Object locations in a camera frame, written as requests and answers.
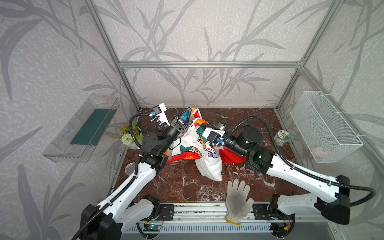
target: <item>potted plant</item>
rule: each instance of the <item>potted plant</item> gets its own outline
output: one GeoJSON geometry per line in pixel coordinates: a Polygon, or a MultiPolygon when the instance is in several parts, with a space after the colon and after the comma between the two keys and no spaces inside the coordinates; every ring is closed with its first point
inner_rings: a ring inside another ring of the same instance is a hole
{"type": "MultiPolygon", "coordinates": [[[[143,134],[141,132],[141,129],[139,128],[139,125],[137,123],[132,123],[132,130],[133,134],[135,134],[135,138],[137,139],[137,141],[142,144],[143,134]]],[[[136,143],[133,141],[133,138],[129,133],[128,125],[125,125],[120,129],[120,140],[129,148],[137,148],[136,143]]]]}

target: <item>metal mesh basket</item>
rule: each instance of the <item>metal mesh basket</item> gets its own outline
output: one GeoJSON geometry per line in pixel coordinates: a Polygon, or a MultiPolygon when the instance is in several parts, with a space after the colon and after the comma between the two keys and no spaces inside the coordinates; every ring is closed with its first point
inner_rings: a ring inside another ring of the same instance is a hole
{"type": "Polygon", "coordinates": [[[320,91],[304,91],[291,116],[317,163],[337,162],[363,145],[320,91]]]}

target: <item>clear wall-mounted tray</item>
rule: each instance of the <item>clear wall-mounted tray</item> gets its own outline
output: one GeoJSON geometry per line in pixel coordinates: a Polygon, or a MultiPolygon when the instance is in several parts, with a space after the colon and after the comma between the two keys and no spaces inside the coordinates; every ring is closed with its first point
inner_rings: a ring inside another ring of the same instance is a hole
{"type": "Polygon", "coordinates": [[[87,162],[119,106],[116,97],[92,93],[43,156],[54,162],[87,162]]]}

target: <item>dirty glove palm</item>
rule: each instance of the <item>dirty glove palm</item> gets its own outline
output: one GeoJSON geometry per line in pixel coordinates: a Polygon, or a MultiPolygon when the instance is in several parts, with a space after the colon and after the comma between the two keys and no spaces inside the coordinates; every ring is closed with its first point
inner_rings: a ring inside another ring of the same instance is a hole
{"type": "Polygon", "coordinates": [[[245,185],[244,181],[235,179],[233,183],[228,181],[227,200],[225,204],[227,206],[227,215],[225,220],[229,223],[240,225],[240,219],[245,217],[252,208],[253,199],[247,199],[249,190],[251,187],[245,185]]]}

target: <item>brown marble table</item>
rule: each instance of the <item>brown marble table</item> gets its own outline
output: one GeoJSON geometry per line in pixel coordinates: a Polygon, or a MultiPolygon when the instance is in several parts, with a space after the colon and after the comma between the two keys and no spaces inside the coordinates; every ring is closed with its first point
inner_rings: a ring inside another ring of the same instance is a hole
{"type": "MultiPolygon", "coordinates": [[[[166,115],[170,119],[182,109],[168,109],[166,115]]],[[[212,125],[219,121],[227,122],[227,128],[231,129],[240,120],[250,115],[263,117],[270,125],[273,134],[281,129],[281,125],[273,108],[200,108],[203,119],[212,125]]],[[[140,117],[139,126],[142,131],[155,132],[153,124],[149,118],[140,117]]],[[[259,129],[265,136],[264,147],[273,150],[273,145],[262,122],[253,119],[247,122],[259,129]]],[[[280,149],[282,155],[290,161],[296,161],[289,144],[280,149]]],[[[115,188],[120,186],[127,175],[124,173],[125,167],[139,159],[140,150],[128,150],[121,167],[115,188]]],[[[227,182],[234,179],[244,180],[251,186],[249,197],[255,201],[269,201],[272,194],[298,195],[306,193],[305,190],[291,184],[283,179],[258,174],[242,163],[232,164],[223,163],[222,181],[216,182],[203,177],[198,171],[194,160],[182,160],[167,164],[163,170],[149,182],[136,197],[138,201],[146,194],[150,194],[162,202],[194,202],[194,201],[216,201],[225,202],[227,192],[227,182]]]]}

